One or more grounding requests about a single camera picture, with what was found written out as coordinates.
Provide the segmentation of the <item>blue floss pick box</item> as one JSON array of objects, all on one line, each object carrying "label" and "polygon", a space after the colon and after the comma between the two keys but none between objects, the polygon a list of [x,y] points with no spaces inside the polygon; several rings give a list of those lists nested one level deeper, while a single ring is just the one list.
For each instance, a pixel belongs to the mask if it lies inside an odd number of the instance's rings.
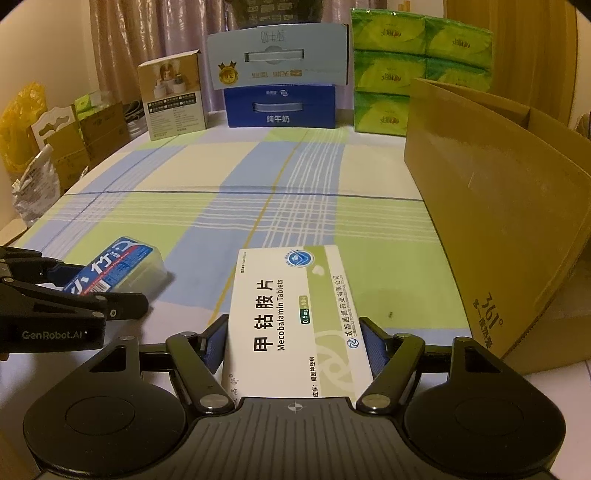
[{"label": "blue floss pick box", "polygon": [[168,279],[159,250],[130,237],[120,237],[69,280],[62,291],[141,293],[153,298]]}]

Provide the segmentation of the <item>white Mecobalamin tablet box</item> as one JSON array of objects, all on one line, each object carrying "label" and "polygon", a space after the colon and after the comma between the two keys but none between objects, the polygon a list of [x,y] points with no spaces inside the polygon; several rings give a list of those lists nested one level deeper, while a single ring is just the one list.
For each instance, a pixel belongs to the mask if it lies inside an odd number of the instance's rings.
[{"label": "white Mecobalamin tablet box", "polygon": [[245,397],[346,397],[373,374],[335,245],[242,249],[222,386]]}]

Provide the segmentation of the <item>crumpled silver plastic bag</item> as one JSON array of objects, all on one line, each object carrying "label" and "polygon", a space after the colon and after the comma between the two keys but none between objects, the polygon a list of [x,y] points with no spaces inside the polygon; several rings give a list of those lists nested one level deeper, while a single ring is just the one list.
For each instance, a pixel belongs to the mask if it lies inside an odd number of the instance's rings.
[{"label": "crumpled silver plastic bag", "polygon": [[46,144],[12,185],[12,204],[27,227],[39,220],[60,198],[60,182]]}]

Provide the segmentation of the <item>brown cardboard boxes stack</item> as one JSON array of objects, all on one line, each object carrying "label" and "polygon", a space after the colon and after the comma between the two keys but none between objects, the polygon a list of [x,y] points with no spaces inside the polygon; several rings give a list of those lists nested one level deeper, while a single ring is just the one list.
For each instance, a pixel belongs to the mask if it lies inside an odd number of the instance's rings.
[{"label": "brown cardboard boxes stack", "polygon": [[121,102],[78,114],[75,106],[54,107],[29,128],[39,149],[49,144],[60,192],[130,141]]}]

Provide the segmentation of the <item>yellow plastic bag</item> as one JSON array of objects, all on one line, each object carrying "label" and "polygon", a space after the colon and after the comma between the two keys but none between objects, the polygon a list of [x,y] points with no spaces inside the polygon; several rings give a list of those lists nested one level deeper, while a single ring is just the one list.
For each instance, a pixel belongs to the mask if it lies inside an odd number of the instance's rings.
[{"label": "yellow plastic bag", "polygon": [[22,176],[39,147],[31,126],[47,111],[45,88],[31,82],[1,115],[1,159],[12,182]]}]

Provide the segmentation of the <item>large open cardboard box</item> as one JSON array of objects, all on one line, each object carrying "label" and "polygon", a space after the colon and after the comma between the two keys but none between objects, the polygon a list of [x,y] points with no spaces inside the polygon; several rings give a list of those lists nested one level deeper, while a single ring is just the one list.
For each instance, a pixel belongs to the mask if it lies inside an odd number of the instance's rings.
[{"label": "large open cardboard box", "polygon": [[412,83],[405,161],[473,338],[521,373],[590,356],[590,143],[535,108]]}]

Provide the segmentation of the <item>white humidifier product box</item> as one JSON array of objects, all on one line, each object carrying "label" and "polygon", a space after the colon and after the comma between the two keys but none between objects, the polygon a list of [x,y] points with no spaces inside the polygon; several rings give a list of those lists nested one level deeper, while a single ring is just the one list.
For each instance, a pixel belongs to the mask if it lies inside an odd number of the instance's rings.
[{"label": "white humidifier product box", "polygon": [[152,141],[206,129],[200,51],[157,58],[137,67],[139,89]]}]

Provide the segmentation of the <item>purple curtain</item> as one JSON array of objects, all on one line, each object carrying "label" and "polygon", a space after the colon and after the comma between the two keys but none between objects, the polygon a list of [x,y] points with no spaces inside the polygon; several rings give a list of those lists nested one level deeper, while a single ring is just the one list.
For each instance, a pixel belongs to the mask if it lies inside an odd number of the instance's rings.
[{"label": "purple curtain", "polygon": [[[322,21],[325,7],[322,2]],[[226,1],[92,1],[90,30],[99,86],[130,103],[141,97],[137,67],[146,61],[199,50],[201,95],[209,110],[221,108],[206,56],[211,34],[238,28]]]}]

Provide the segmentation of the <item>dark blue milk carton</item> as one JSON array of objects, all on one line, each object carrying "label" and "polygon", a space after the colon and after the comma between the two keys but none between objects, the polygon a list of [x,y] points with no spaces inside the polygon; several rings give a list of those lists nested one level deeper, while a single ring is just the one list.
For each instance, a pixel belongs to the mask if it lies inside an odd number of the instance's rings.
[{"label": "dark blue milk carton", "polygon": [[335,86],[273,84],[223,91],[228,126],[335,128]]}]

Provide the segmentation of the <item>green tissue pack stack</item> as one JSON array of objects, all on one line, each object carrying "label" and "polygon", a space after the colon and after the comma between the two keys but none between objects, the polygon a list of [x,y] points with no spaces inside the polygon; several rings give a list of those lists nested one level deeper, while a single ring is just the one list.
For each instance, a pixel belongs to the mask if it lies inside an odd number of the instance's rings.
[{"label": "green tissue pack stack", "polygon": [[353,128],[407,134],[411,86],[432,80],[487,92],[493,33],[459,21],[377,9],[351,11]]}]

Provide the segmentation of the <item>light blue milk carton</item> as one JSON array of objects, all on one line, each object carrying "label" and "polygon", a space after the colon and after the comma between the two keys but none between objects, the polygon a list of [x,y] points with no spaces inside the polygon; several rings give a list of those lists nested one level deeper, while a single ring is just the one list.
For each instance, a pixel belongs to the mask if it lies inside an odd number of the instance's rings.
[{"label": "light blue milk carton", "polygon": [[206,40],[216,90],[274,84],[345,86],[349,26],[277,24],[211,34]]}]

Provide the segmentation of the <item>black food container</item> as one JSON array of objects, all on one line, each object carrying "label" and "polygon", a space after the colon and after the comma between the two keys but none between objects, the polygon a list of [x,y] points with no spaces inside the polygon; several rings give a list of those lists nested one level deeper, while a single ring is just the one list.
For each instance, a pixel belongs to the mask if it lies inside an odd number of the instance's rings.
[{"label": "black food container", "polygon": [[231,0],[226,4],[239,29],[322,21],[322,0]]}]

